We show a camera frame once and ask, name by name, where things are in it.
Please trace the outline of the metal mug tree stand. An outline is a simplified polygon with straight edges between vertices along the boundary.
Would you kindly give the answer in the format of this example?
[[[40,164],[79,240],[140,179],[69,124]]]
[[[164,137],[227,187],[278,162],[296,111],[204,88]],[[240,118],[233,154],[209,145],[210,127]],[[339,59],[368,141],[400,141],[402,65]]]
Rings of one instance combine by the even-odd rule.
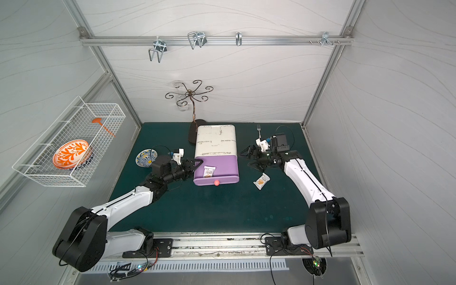
[[[194,80],[193,87],[188,87],[184,82],[178,81],[175,83],[175,91],[170,91],[165,94],[165,99],[174,100],[179,109],[191,108],[192,121],[188,131],[188,141],[192,145],[197,143],[198,128],[208,125],[204,119],[198,119],[196,115],[196,103],[204,103],[208,101],[208,93],[214,90],[213,86],[205,86],[203,90],[200,87],[203,85],[202,80]]]

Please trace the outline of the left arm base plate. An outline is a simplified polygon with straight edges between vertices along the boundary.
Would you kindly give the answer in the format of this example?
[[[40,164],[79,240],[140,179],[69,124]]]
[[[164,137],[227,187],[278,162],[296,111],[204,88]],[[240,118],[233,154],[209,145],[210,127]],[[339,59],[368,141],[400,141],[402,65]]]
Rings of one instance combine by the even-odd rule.
[[[154,238],[148,240],[146,246],[137,251],[128,251],[122,254],[122,258],[170,258],[172,255],[173,239]]]

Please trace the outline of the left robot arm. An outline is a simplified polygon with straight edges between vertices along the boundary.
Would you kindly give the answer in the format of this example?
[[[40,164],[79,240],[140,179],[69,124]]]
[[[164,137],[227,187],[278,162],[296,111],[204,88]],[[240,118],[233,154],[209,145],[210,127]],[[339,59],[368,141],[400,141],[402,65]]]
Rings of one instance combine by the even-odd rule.
[[[159,156],[144,182],[126,194],[91,209],[75,209],[52,248],[60,266],[71,266],[79,272],[93,268],[100,260],[125,252],[148,258],[154,252],[153,233],[135,228],[113,232],[111,228],[124,218],[157,202],[168,185],[185,181],[203,164],[201,159]]]

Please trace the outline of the aluminium wall rail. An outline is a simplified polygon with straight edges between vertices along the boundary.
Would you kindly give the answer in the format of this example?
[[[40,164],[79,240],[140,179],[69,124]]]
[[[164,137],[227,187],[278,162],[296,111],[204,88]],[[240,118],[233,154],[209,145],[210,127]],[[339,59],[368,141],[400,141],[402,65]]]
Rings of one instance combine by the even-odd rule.
[[[228,36],[206,36],[207,43],[204,46],[236,46],[235,34]],[[319,46],[311,45],[310,40],[318,40],[317,36],[248,36],[242,34],[242,46]],[[153,42],[159,38],[166,42],[167,47],[188,46],[190,43],[187,36],[112,36],[80,39],[84,46],[148,46],[152,47]],[[339,40],[340,45],[351,45],[355,39],[352,37],[330,36],[331,40]]]

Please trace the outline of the double metal hook middle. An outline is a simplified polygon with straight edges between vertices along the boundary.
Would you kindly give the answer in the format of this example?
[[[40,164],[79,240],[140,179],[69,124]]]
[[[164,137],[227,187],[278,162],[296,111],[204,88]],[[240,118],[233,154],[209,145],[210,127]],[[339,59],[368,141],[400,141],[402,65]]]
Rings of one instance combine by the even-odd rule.
[[[204,32],[190,32],[188,33],[187,38],[192,50],[197,46],[201,48],[207,43],[207,37]]]

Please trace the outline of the single metal hook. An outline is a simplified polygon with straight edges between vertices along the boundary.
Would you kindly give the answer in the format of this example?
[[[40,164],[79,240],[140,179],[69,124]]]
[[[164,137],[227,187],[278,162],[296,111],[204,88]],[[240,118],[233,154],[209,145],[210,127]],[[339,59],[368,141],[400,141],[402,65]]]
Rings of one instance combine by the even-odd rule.
[[[241,32],[236,32],[235,43],[236,43],[236,46],[242,46],[242,33]]]

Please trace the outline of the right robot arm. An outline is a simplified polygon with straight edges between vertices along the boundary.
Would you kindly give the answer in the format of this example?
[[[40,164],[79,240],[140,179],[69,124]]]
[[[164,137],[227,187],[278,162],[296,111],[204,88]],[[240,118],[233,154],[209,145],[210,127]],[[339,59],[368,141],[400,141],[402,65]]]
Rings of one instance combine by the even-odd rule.
[[[285,237],[291,245],[305,244],[313,249],[348,243],[352,239],[350,205],[337,198],[313,175],[299,152],[286,147],[274,147],[263,152],[258,146],[249,146],[241,157],[252,160],[250,165],[259,171],[278,167],[295,184],[308,205],[306,222],[287,229]]]

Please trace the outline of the blue patterned small bowl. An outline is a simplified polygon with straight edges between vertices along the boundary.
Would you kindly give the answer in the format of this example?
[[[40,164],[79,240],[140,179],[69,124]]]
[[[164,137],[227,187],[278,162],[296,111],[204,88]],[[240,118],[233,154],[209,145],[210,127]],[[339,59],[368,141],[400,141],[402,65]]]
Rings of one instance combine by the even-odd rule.
[[[155,162],[157,157],[158,157],[157,151],[155,151],[151,148],[145,149],[145,150],[139,152],[139,154],[137,154],[137,156],[135,158],[135,163],[137,166],[140,166],[140,167],[151,167],[152,163]]]

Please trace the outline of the double metal hook left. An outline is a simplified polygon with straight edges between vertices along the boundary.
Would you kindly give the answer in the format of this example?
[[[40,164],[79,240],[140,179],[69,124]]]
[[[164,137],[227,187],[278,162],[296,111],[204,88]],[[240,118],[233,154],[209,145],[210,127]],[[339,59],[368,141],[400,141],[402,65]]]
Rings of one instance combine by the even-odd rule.
[[[153,42],[153,47],[148,50],[148,55],[149,55],[150,61],[152,61],[154,58],[156,58],[157,62],[161,63],[163,55],[164,55],[164,53],[166,51],[167,51],[166,42],[164,42],[164,41],[160,40],[159,38],[157,38]]]

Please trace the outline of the metal hook right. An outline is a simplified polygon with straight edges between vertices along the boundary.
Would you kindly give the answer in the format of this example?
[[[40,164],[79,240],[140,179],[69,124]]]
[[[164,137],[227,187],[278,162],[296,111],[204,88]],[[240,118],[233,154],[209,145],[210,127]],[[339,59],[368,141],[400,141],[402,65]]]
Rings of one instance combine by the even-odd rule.
[[[330,35],[328,32],[324,32],[320,39],[318,40],[310,40],[309,43],[311,45],[319,45],[319,46],[337,46],[340,44],[339,40],[331,40]]]

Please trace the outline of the orange spatula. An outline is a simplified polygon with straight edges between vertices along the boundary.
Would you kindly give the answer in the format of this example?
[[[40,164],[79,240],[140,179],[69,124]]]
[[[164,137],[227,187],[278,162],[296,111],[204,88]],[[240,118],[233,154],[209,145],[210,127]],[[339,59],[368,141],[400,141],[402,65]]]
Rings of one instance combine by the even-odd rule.
[[[91,121],[93,124],[98,124],[100,125],[108,134],[111,136],[115,137],[115,134],[112,133],[103,123],[102,123],[102,118],[95,118]]]

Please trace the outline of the orange patterned plate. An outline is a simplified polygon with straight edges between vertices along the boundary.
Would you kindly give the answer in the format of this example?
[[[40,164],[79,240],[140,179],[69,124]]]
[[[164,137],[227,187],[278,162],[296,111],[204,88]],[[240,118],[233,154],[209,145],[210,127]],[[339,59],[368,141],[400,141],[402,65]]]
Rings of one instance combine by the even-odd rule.
[[[82,166],[91,155],[92,150],[86,140],[72,140],[55,152],[52,163],[58,169],[73,169]]]

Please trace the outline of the white cookie packet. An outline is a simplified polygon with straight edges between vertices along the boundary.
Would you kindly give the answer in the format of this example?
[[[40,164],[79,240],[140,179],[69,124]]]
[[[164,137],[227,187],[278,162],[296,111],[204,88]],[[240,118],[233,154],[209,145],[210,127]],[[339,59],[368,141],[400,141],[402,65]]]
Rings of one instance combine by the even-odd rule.
[[[262,173],[262,175],[253,182],[255,187],[261,191],[265,184],[270,181],[270,177],[266,173]]]
[[[204,166],[203,177],[204,177],[204,178],[211,178],[211,177],[213,177],[213,175],[214,175],[214,173],[215,173],[215,170],[216,170],[216,167]]]

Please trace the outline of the purple top drawer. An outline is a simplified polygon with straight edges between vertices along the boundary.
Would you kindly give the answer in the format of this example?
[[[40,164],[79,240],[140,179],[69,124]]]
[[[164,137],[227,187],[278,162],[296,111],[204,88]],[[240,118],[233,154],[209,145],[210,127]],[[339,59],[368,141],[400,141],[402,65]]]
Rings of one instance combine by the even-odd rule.
[[[239,182],[238,157],[235,155],[200,156],[203,164],[194,172],[193,182],[197,186],[219,186],[223,184],[236,184]],[[204,166],[216,167],[211,178],[204,178]]]

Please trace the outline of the silver fork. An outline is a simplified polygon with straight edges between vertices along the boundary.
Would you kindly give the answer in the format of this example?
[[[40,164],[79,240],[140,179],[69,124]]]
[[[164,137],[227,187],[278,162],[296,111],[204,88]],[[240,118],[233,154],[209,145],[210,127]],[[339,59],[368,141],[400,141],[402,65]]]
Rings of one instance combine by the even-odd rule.
[[[256,130],[258,131],[258,139],[261,141],[262,136],[261,136],[261,125],[260,124],[256,125]]]

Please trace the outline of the white drawer cabinet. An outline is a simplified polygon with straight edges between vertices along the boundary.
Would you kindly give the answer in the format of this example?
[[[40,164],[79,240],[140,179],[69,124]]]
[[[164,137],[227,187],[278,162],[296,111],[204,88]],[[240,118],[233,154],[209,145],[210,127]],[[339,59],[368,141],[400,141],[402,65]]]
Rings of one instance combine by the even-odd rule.
[[[195,158],[237,155],[234,125],[203,125],[197,129]]]

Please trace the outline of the double metal hook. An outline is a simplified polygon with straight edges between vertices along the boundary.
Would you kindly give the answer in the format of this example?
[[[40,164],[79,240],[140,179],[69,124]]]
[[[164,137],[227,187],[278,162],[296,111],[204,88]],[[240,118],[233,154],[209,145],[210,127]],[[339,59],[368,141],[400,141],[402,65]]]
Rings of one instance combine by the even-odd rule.
[[[188,33],[187,38],[192,50],[197,46],[201,48],[207,43],[207,37],[204,32],[190,32]]]
[[[157,38],[153,42],[153,47],[148,50],[148,55],[149,55],[150,61],[152,61],[154,58],[156,58],[157,62],[161,63],[163,55],[164,55],[164,53],[166,51],[167,51],[166,42],[164,42],[164,41],[160,40],[159,38]]]

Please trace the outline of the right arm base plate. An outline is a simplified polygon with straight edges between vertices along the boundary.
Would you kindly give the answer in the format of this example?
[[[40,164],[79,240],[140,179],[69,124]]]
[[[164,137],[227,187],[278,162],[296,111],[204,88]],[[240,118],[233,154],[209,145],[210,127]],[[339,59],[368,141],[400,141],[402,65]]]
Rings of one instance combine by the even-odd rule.
[[[280,237],[267,236],[261,238],[265,246],[267,256],[313,256],[313,249],[306,244],[288,245],[284,244]]]

